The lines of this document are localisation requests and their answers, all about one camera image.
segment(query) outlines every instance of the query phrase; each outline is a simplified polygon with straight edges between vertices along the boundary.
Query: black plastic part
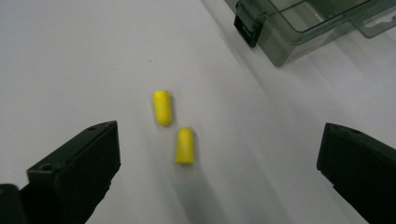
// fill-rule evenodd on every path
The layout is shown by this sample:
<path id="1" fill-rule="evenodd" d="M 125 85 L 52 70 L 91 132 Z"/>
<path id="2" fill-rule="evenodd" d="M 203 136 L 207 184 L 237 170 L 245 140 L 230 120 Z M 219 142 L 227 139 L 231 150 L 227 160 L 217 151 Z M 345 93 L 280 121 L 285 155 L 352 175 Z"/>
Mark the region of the black plastic part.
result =
<path id="1" fill-rule="evenodd" d="M 318 170 L 369 223 L 396 223 L 396 150 L 357 130 L 327 123 Z"/>
<path id="2" fill-rule="evenodd" d="M 26 217 L 30 224 L 83 224 L 119 169 L 117 122 L 91 126 L 30 168 L 19 195 L 16 187 L 0 195 L 0 223 L 24 224 L 8 217 Z"/>
<path id="3" fill-rule="evenodd" d="M 27 224 L 26 215 L 15 185 L 0 185 L 0 223 Z"/>
<path id="4" fill-rule="evenodd" d="M 253 26 L 253 30 L 249 30 L 246 25 L 242 22 L 242 20 L 238 17 L 238 15 L 235 15 L 235 21 L 233 22 L 233 25 L 236 27 L 238 30 L 239 34 L 245 39 L 247 44 L 251 47 L 254 48 L 257 45 L 257 42 L 259 41 L 260 34 L 262 33 L 262 24 L 259 22 L 256 22 Z"/>

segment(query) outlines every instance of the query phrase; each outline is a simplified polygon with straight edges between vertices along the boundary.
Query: yellow foam earplug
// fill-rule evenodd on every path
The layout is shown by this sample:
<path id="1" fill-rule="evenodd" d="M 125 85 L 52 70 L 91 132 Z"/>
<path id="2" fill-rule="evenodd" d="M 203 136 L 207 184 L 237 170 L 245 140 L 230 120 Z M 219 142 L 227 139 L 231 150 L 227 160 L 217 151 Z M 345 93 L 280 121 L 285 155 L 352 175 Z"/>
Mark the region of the yellow foam earplug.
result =
<path id="1" fill-rule="evenodd" d="M 169 91 L 155 91 L 152 93 L 154 113 L 157 123 L 167 126 L 172 122 L 172 109 Z"/>
<path id="2" fill-rule="evenodd" d="M 181 128 L 178 130 L 175 163 L 194 163 L 194 133 L 190 128 Z"/>

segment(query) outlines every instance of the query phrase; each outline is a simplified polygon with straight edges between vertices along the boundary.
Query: gray translucent container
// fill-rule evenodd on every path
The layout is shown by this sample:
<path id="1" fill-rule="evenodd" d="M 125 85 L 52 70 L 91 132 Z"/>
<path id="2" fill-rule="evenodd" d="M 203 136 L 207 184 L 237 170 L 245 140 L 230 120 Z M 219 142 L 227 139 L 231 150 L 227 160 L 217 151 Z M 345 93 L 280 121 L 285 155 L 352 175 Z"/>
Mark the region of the gray translucent container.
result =
<path id="1" fill-rule="evenodd" d="M 251 47 L 256 43 L 275 66 L 289 63 L 341 35 L 358 29 L 371 38 L 396 26 L 364 23 L 396 0 L 225 0 L 235 13 L 234 25 Z"/>

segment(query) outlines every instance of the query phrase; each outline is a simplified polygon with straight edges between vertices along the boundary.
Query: clear plastic box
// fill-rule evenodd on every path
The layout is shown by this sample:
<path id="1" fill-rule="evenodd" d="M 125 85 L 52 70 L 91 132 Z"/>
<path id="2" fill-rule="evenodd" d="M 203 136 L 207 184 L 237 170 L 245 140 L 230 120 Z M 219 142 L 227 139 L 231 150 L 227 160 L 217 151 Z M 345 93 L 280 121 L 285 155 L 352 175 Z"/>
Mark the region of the clear plastic box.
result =
<path id="1" fill-rule="evenodd" d="M 396 8 L 396 0 L 225 0 L 234 25 L 251 47 L 258 43 L 275 66 L 282 66 L 341 35 L 358 29 L 371 38 L 396 26 L 365 24 Z"/>

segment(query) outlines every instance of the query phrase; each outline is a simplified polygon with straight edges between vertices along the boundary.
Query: white surface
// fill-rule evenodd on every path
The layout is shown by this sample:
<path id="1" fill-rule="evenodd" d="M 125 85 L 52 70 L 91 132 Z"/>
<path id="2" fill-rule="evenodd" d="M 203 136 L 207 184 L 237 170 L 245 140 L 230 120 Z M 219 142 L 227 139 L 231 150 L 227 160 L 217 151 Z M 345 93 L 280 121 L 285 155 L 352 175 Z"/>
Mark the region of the white surface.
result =
<path id="1" fill-rule="evenodd" d="M 365 221 L 316 169 L 326 122 L 396 147 L 396 30 L 346 35 L 284 68 L 221 0 L 0 2 L 0 181 L 117 120 L 122 166 L 88 223 Z M 169 128 L 150 95 L 175 99 Z M 177 129 L 197 161 L 173 164 Z"/>

